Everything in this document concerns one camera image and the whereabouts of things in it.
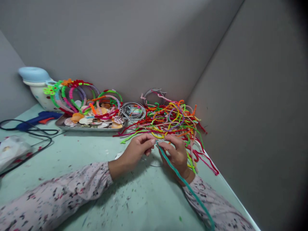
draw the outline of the white container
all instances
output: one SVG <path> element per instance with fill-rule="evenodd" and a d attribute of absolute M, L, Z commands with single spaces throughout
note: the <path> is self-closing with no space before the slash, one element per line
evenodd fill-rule
<path fill-rule="evenodd" d="M 46 111 L 61 112 L 50 99 L 50 95 L 44 94 L 47 88 L 46 81 L 52 81 L 47 71 L 38 67 L 22 67 L 18 70 L 23 82 L 30 86 L 30 90 L 40 105 Z"/>
<path fill-rule="evenodd" d="M 50 95 L 44 94 L 44 88 L 47 87 L 45 82 L 28 82 L 24 80 L 23 82 L 30 86 L 32 94 L 45 111 L 61 112 L 51 101 Z"/>

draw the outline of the table surface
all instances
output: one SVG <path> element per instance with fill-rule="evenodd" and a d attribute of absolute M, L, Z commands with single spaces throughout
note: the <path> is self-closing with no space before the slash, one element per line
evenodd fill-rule
<path fill-rule="evenodd" d="M 16 119 L 29 120 L 43 111 L 37 104 Z M 14 127 L 10 122 L 4 127 Z M 42 129 L 58 129 L 55 121 L 38 125 Z M 113 160 L 124 151 L 122 138 L 112 133 L 64 132 L 53 137 L 53 143 L 0 179 L 0 205 L 4 205 L 44 180 L 59 177 L 93 162 Z M 34 146 L 47 141 L 28 133 L 0 130 L 0 141 L 18 135 Z M 103 195 L 82 206 L 57 230 L 204 230 L 204 225 L 186 200 L 179 185 L 162 167 L 150 166 L 161 161 L 157 148 L 137 168 L 117 180 Z M 214 173 L 201 161 L 199 176 L 237 208 L 256 230 L 260 230 L 223 176 Z"/>

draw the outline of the decorated headband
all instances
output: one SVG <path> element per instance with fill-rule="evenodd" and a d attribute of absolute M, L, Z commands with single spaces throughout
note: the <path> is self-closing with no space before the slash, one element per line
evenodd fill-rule
<path fill-rule="evenodd" d="M 61 111 L 65 112 L 66 114 L 72 116 L 73 113 L 81 112 L 81 108 L 75 103 L 73 99 L 73 90 L 77 89 L 79 96 L 82 99 L 82 106 L 86 105 L 87 99 L 86 94 L 81 88 L 82 85 L 88 86 L 91 88 L 93 97 L 95 98 L 95 93 L 99 95 L 99 91 L 96 87 L 94 87 L 91 83 L 84 82 L 83 80 L 75 80 L 72 81 L 71 79 L 68 80 L 60 80 L 58 82 L 55 81 L 47 81 L 46 84 L 48 85 L 47 88 L 44 88 L 44 93 L 50 95 L 50 99 L 53 104 L 59 108 Z M 65 95 L 66 88 L 70 88 L 69 98 L 71 103 L 68 101 Z"/>
<path fill-rule="evenodd" d="M 51 95 L 51 100 L 53 104 L 59 108 L 61 111 L 66 114 L 73 116 L 75 113 L 80 113 L 81 115 L 87 115 L 91 110 L 93 116 L 87 116 L 86 118 L 99 118 L 102 120 L 108 120 L 119 114 L 119 110 L 123 105 L 123 100 L 121 95 L 115 90 L 105 90 L 102 93 L 99 93 L 98 89 L 94 87 L 91 83 L 84 82 L 82 80 L 72 81 L 71 79 L 63 80 L 63 81 L 48 81 L 46 82 L 48 87 L 44 88 L 45 94 Z M 84 90 L 81 88 L 82 86 L 88 86 L 91 88 L 93 93 L 93 99 L 87 100 L 86 94 Z M 67 99 L 65 90 L 69 88 L 69 99 Z M 73 91 L 77 90 L 79 96 L 82 99 L 81 106 L 77 105 L 75 100 L 73 99 Z M 115 96 L 106 95 L 108 93 L 117 94 L 120 98 L 117 99 Z M 111 109 L 107 111 L 107 113 L 103 113 L 102 109 L 99 105 L 100 101 L 103 98 L 110 98 L 110 104 L 112 106 Z"/>

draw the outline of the floral patterned sleeve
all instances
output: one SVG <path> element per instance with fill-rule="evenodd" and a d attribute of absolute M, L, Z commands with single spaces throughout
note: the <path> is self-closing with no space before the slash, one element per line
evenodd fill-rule
<path fill-rule="evenodd" d="M 215 223 L 215 230 L 255 230 L 252 225 L 237 211 L 225 198 L 218 195 L 212 187 L 204 183 L 199 176 L 195 176 L 190 187 L 201 199 Z M 184 187 L 185 196 L 191 206 L 197 211 L 203 220 L 208 219 L 202 207 Z"/>
<path fill-rule="evenodd" d="M 46 181 L 0 209 L 0 231 L 55 229 L 111 184 L 107 162 Z"/>

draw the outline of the plastic bag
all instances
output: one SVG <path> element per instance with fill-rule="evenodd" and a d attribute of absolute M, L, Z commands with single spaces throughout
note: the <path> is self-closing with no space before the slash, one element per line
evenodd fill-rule
<path fill-rule="evenodd" d="M 0 172 L 13 161 L 31 152 L 32 147 L 19 136 L 10 136 L 0 143 Z"/>

